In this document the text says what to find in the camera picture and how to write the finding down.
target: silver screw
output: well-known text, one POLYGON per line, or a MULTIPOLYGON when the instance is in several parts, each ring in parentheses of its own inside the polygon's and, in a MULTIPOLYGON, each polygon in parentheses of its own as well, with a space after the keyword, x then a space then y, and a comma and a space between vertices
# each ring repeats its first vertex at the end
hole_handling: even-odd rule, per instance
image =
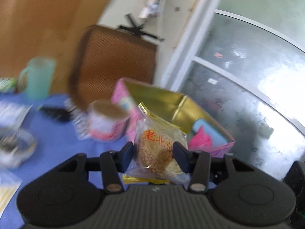
POLYGON ((206 186, 201 184, 201 183, 193 183, 191 186, 190 186, 190 189, 195 191, 195 192, 202 192, 202 191, 205 191, 205 188, 206 186))
POLYGON ((112 184, 107 185, 106 189, 110 192, 119 192, 119 191, 121 191, 122 187, 119 184, 112 183, 112 184))

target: pink cloth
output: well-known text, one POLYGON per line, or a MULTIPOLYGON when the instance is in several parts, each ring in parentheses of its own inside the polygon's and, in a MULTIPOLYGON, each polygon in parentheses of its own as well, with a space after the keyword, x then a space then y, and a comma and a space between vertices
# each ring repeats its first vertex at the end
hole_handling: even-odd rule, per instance
POLYGON ((191 138, 188 143, 189 149, 198 149, 201 147, 211 147, 213 145, 213 141, 210 135, 204 132, 203 126, 201 126, 198 130, 198 133, 191 138))

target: chair backrest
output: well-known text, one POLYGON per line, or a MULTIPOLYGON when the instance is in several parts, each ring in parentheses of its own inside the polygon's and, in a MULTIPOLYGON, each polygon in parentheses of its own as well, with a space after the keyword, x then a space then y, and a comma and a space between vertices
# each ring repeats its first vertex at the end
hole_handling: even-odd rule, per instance
POLYGON ((156 48, 134 35, 97 25, 88 27, 69 78, 71 98, 85 110, 94 100, 110 99, 122 77, 152 83, 156 48))

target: glass door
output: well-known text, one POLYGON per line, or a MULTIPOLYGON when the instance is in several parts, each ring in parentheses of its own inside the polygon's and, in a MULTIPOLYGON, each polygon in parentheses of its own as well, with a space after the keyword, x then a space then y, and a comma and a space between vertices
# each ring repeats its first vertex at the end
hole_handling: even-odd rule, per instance
POLYGON ((304 4, 221 0, 169 84, 235 137, 231 152, 278 179, 304 160, 304 4))

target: paper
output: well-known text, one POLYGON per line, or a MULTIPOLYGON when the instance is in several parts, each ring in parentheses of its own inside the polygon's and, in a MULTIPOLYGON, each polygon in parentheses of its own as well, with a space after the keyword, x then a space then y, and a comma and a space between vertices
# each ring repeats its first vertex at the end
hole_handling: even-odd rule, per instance
POLYGON ((17 176, 0 169, 0 219, 21 183, 22 181, 17 176))
POLYGON ((31 107, 10 101, 0 101, 0 126, 17 130, 31 107))

